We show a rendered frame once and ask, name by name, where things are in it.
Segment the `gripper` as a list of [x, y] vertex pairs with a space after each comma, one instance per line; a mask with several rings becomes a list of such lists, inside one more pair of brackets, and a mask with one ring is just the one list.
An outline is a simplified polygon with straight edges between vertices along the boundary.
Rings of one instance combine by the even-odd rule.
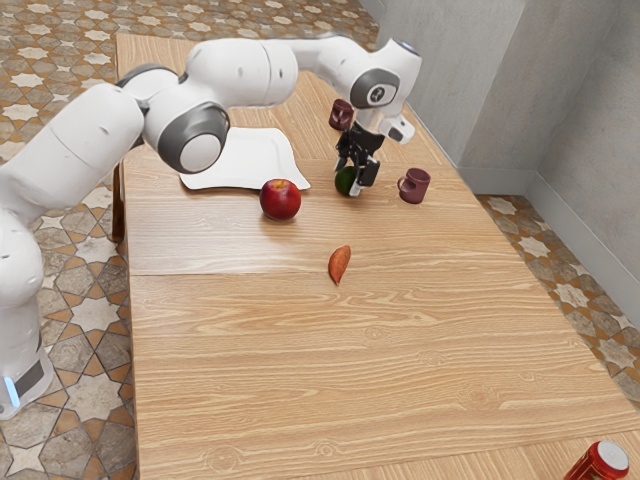
[[351, 197], [357, 197], [364, 188], [374, 184], [380, 162], [369, 156], [382, 146], [384, 140], [384, 135], [371, 133], [358, 122], [342, 132], [336, 144], [338, 159], [334, 171], [341, 171], [350, 160], [353, 161], [355, 177], [349, 189]]

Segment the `green round fruit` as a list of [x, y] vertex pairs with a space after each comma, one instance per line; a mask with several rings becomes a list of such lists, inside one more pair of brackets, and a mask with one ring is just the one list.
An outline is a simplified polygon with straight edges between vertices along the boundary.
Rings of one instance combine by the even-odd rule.
[[334, 178], [336, 190], [344, 196], [349, 196], [355, 177], [356, 171], [353, 166], [346, 166], [337, 171]]

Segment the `white square plate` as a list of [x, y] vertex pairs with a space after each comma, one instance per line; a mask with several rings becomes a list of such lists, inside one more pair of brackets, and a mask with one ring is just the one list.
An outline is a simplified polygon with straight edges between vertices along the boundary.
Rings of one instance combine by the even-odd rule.
[[269, 180], [287, 179], [299, 190], [311, 187], [299, 171], [292, 146], [277, 128], [232, 127], [217, 161], [197, 174], [181, 174], [190, 190], [232, 187], [260, 190]]

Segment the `maroon mug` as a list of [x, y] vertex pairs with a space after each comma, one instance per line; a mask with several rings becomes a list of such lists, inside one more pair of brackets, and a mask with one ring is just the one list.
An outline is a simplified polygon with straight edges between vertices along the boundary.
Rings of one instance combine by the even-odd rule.
[[337, 131], [344, 131], [350, 127], [353, 115], [352, 105], [348, 101], [338, 98], [333, 102], [328, 123]]
[[400, 198], [409, 204], [420, 204], [431, 182], [431, 175], [417, 167], [409, 168], [397, 181]]

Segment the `red apple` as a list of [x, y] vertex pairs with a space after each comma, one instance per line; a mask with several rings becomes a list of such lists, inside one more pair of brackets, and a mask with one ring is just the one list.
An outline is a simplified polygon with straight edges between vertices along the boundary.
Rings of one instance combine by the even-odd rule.
[[300, 191], [287, 179], [267, 181], [261, 188], [259, 199], [263, 213], [276, 220], [294, 218], [301, 207]]

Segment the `orange sweet potato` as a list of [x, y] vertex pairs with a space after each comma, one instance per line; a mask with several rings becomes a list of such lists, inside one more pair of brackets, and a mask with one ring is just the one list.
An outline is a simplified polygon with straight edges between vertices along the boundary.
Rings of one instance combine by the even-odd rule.
[[337, 248], [328, 261], [328, 273], [335, 285], [339, 285], [351, 258], [351, 247], [343, 245]]

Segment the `red can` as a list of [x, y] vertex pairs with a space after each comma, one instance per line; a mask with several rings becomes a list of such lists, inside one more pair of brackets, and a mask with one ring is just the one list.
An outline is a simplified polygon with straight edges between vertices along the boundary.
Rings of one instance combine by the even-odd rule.
[[563, 480], [621, 480], [629, 473], [630, 462], [617, 443], [593, 443], [564, 475]]

